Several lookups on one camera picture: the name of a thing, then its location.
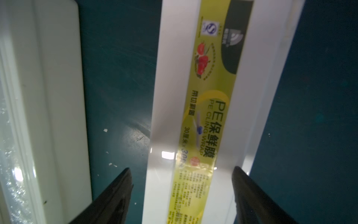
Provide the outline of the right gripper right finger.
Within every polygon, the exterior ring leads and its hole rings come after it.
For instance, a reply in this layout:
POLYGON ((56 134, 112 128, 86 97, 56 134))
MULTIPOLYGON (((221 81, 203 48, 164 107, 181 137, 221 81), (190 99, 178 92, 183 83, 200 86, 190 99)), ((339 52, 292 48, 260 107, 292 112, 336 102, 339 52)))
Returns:
POLYGON ((296 224, 240 167, 232 173, 239 224, 296 224))

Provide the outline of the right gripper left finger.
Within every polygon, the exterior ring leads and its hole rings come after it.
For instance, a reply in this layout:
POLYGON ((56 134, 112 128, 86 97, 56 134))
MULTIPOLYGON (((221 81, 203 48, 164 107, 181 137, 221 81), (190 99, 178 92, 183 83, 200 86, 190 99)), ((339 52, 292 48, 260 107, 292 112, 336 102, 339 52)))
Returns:
POLYGON ((124 224, 133 189, 132 175, 125 168, 72 224, 124 224))

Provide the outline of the white wrap dispenser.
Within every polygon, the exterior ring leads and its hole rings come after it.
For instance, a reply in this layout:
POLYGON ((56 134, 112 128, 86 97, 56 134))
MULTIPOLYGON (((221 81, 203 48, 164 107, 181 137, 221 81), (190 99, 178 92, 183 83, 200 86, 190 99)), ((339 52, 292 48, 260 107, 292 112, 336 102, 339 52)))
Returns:
POLYGON ((91 201, 78 5, 1 1, 1 223, 68 224, 91 201))

